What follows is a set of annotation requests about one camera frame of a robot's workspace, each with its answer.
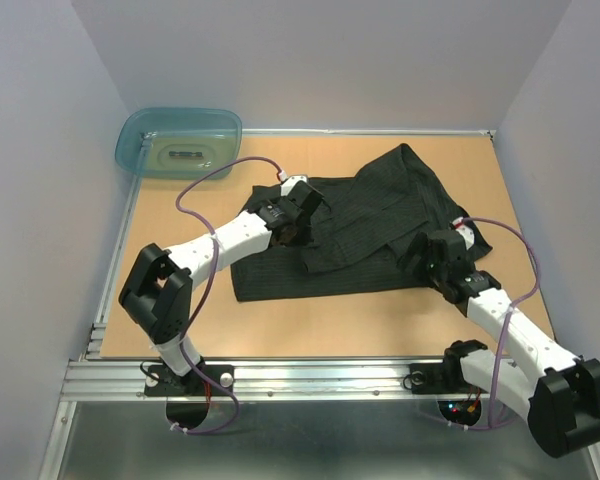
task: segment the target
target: white backdrop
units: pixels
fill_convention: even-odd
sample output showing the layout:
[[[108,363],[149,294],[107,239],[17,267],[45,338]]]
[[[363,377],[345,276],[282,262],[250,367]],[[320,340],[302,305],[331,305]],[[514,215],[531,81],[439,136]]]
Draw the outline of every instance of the white backdrop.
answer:
[[[0,480],[38,477],[129,182],[127,111],[65,0],[0,0]]]
[[[73,0],[130,111],[495,128],[569,0]]]
[[[495,145],[558,340],[600,360],[600,0],[571,4]]]

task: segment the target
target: wooden table surface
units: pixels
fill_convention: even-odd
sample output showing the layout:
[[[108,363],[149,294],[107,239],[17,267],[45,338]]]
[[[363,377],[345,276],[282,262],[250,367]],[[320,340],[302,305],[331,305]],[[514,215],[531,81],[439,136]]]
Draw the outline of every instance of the wooden table surface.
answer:
[[[485,137],[245,137],[240,156],[275,159],[289,175],[353,176],[366,163],[408,143],[438,175],[451,197],[471,215],[517,227],[493,146]],[[253,185],[276,183],[275,170],[262,162],[234,167],[222,179],[194,189],[184,205],[218,227],[235,217]],[[205,233],[192,217],[176,211],[174,200],[187,182],[145,179],[138,194],[120,274],[115,287],[101,356],[154,357],[145,333],[117,303],[139,252],[155,242],[162,248]],[[525,248],[508,232],[480,225],[494,250],[478,262],[514,298],[533,284]],[[197,302],[202,288],[194,294]],[[521,308],[553,335],[541,296]],[[441,355],[455,340],[495,342],[430,289],[403,289],[332,297],[238,303],[230,271],[216,276],[205,308],[189,331],[205,356],[336,357]]]

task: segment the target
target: translucent blue tray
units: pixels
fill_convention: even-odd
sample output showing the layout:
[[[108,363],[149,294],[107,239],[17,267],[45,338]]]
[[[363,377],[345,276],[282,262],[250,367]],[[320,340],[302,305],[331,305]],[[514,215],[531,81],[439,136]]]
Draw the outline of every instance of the translucent blue tray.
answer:
[[[240,118],[226,110],[146,108],[122,127],[116,162],[142,177],[195,179],[235,160],[241,139]]]

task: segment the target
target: purple cable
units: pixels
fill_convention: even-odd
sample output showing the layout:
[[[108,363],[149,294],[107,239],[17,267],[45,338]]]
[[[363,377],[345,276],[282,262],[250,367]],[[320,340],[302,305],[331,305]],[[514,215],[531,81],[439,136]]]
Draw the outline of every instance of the purple cable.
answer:
[[[516,237],[520,239],[522,243],[524,243],[527,248],[527,252],[529,253],[529,258],[531,259],[532,268],[536,277],[536,281],[533,285],[533,288],[529,290],[529,292],[524,295],[512,300],[509,304],[509,308],[507,309],[507,313],[504,317],[504,321],[502,322],[502,330],[500,331],[500,337],[498,338],[498,347],[496,348],[496,358],[493,365],[493,375],[491,376],[491,390],[489,392],[489,414],[488,414],[488,428],[497,428],[499,425],[496,425],[495,420],[495,412],[494,405],[496,401],[496,391],[498,389],[498,375],[500,374],[500,361],[502,360],[502,354],[504,351],[504,346],[507,343],[507,337],[509,335],[509,324],[511,323],[511,317],[516,307],[524,302],[526,299],[534,295],[538,289],[540,288],[540,265],[536,259],[535,253],[533,252],[533,248],[524,238],[524,236],[518,232],[515,228],[510,227],[506,223],[499,222],[498,220],[491,220],[489,218],[481,218],[481,217],[465,217],[462,219],[462,223],[466,224],[467,222],[481,222],[481,223],[490,223],[492,225],[496,225],[498,227],[502,227],[509,232],[513,233]]]
[[[271,165],[276,167],[276,170],[278,171],[278,178],[280,178],[280,174],[283,173],[283,170],[282,170],[282,168],[280,168],[280,165],[278,165],[275,161],[273,161],[269,158],[254,157],[254,156],[239,158],[239,159],[237,159],[231,163],[228,163],[226,165],[223,165],[222,167],[217,168],[217,169],[207,173],[203,177],[198,178],[195,181],[191,182],[176,197],[176,208],[178,209],[178,211],[180,211],[182,213],[186,213],[187,215],[191,215],[191,216],[197,218],[204,224],[205,227],[207,227],[207,230],[209,230],[209,233],[211,235],[215,235],[215,233],[216,233],[215,228],[213,228],[213,225],[211,225],[211,223],[206,218],[204,218],[198,212],[194,212],[193,210],[190,210],[190,209],[182,206],[182,198],[187,193],[189,193],[194,187],[196,187],[197,185],[199,185],[201,182],[203,182],[207,178],[211,177],[212,175],[215,175],[218,172],[225,170],[226,168],[232,167],[233,165],[236,165],[238,163],[246,162],[248,160],[260,160],[263,162],[270,163]],[[215,278],[216,271],[218,269],[218,257],[220,255],[220,248],[218,245],[218,241],[214,237],[212,237],[212,241],[213,241],[213,255],[211,257],[211,265],[209,266],[209,277],[207,279],[207,285],[205,286],[204,292],[202,292],[202,297],[200,297],[200,301],[198,302],[198,305],[196,306],[193,313],[191,314],[191,317],[189,318],[189,322],[187,323],[186,328],[184,328],[182,330],[182,333],[180,334],[180,352],[182,353],[182,356],[184,357],[184,359],[187,362],[187,364],[189,365],[189,367],[191,367],[191,370],[193,370],[193,372],[196,375],[198,375],[200,378],[202,378],[202,380],[209,383],[211,386],[215,387],[216,389],[220,390],[225,395],[229,396],[231,398],[231,400],[233,400],[233,403],[236,406],[236,408],[235,408],[235,411],[234,411],[233,415],[231,416],[231,418],[229,418],[229,420],[227,420],[226,422],[224,422],[223,424],[221,424],[217,427],[213,427],[208,430],[193,431],[193,430],[189,430],[189,429],[184,429],[177,424],[171,424],[172,428],[174,428],[175,430],[177,430],[179,432],[185,433],[187,435],[206,435],[209,433],[217,432],[219,430],[222,430],[225,427],[228,427],[231,423],[233,423],[233,421],[236,418],[238,418],[238,415],[240,415],[240,402],[238,401],[238,398],[235,396],[235,394],[231,390],[224,388],[222,385],[220,385],[219,383],[217,383],[216,381],[214,381],[213,379],[211,379],[210,377],[205,375],[202,372],[202,370],[200,370],[196,366],[196,364],[193,362],[193,360],[191,360],[191,358],[189,357],[189,355],[187,354],[187,352],[184,348],[184,343],[182,342],[182,340],[184,340],[184,338],[187,335],[187,331],[189,330],[189,327],[191,327],[191,324],[196,319],[196,317],[200,313],[200,310],[202,310],[202,307],[204,306],[205,302],[207,301],[207,298],[209,297],[209,293],[211,292],[211,287],[213,286],[213,279]]]

